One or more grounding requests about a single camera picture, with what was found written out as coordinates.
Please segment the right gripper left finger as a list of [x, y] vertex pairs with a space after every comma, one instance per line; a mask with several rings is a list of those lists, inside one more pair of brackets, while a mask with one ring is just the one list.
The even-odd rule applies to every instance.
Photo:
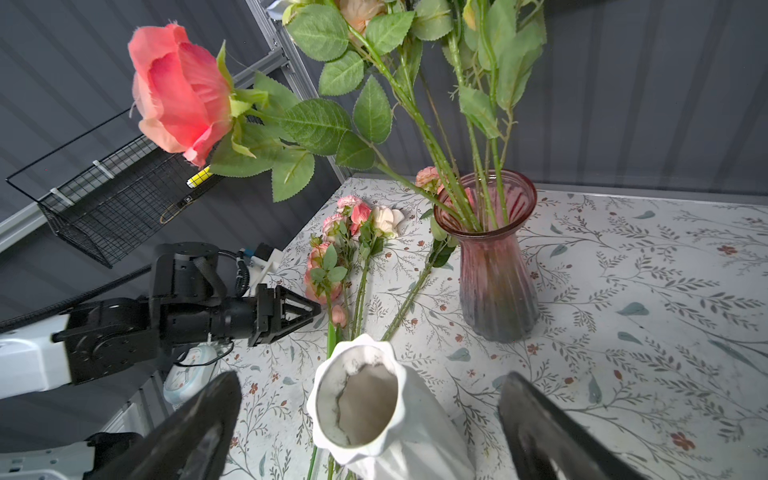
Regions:
[[146, 438], [95, 473], [97, 479], [218, 479], [237, 423], [238, 375], [216, 376]]

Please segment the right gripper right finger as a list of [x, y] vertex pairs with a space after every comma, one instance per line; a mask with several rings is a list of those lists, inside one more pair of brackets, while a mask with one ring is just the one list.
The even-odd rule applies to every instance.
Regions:
[[640, 479], [517, 372], [500, 385], [497, 411], [520, 479]]

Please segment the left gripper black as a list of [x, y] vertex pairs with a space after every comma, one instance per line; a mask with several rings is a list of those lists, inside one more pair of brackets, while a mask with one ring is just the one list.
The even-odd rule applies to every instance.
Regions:
[[[278, 304], [281, 318], [275, 317]], [[319, 303], [283, 286], [277, 287], [276, 298], [274, 288], [257, 284], [254, 296], [227, 300], [227, 336], [246, 339], [249, 347], [272, 344], [309, 325], [321, 312]]]

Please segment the bundle of artificial flowers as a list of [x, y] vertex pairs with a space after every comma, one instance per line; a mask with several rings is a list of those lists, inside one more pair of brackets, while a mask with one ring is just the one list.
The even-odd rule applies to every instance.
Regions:
[[[426, 195], [431, 205], [420, 219], [434, 219], [436, 200], [444, 187], [438, 180], [436, 168], [419, 171], [415, 183], [405, 181], [415, 193]], [[338, 200], [335, 213], [327, 217], [321, 234], [310, 239], [311, 250], [307, 257], [304, 275], [306, 293], [314, 301], [325, 305], [327, 310], [326, 358], [346, 337], [355, 339], [362, 333], [363, 311], [367, 294], [368, 277], [373, 259], [381, 254], [388, 241], [400, 236], [400, 224], [404, 214], [392, 207], [373, 206], [356, 195]], [[409, 287], [405, 300], [394, 319], [389, 323], [381, 340], [392, 340], [409, 313], [418, 295], [426, 286], [433, 269], [450, 258], [455, 245], [436, 224], [430, 227], [433, 234], [431, 250], [415, 283]], [[350, 314], [349, 290], [351, 276], [361, 269], [352, 313]]]

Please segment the white ribbed ceramic vase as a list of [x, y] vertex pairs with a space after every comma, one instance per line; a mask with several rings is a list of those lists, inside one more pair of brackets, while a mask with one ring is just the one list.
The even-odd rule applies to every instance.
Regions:
[[392, 345], [367, 334], [339, 343], [307, 400], [316, 447], [362, 479], [472, 479], [458, 429]]

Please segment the coral red rose stem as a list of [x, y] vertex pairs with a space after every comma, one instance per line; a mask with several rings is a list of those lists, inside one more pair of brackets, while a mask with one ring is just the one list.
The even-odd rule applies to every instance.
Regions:
[[[225, 53], [194, 44], [177, 23], [138, 28], [128, 52], [140, 130], [162, 150], [225, 177], [270, 172], [278, 201], [305, 187], [318, 156], [352, 169], [338, 164], [331, 150], [350, 138], [345, 128], [358, 90], [334, 99], [318, 92], [303, 100], [271, 79], [239, 88]], [[483, 231], [480, 201], [461, 187]]]

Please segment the pale blue white rose stem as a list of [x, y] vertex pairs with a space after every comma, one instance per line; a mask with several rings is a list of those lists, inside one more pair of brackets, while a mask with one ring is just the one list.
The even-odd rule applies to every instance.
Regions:
[[320, 95], [334, 99], [360, 92], [345, 128], [350, 138], [331, 150], [337, 163], [400, 177], [375, 148], [390, 135], [390, 102], [395, 100], [415, 122], [444, 186], [447, 197], [436, 201], [437, 209], [463, 229], [480, 231], [478, 212], [417, 105], [414, 82], [421, 46], [414, 31], [416, 12], [402, 1], [280, 1], [270, 10], [281, 16], [296, 46], [322, 63]]

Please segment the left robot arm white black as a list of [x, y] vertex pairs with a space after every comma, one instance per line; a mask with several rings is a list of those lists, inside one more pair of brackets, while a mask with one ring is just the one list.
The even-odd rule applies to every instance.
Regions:
[[[234, 292], [218, 274], [223, 251], [209, 243], [156, 248], [141, 272], [146, 296], [106, 299], [97, 288], [1, 324], [1, 395], [80, 385], [177, 348], [212, 341], [232, 349], [271, 344], [311, 323], [320, 305], [283, 287], [258, 285], [238, 266]], [[146, 435], [99, 432], [63, 447], [6, 453], [5, 479], [217, 479], [241, 404], [240, 383], [223, 373]]]

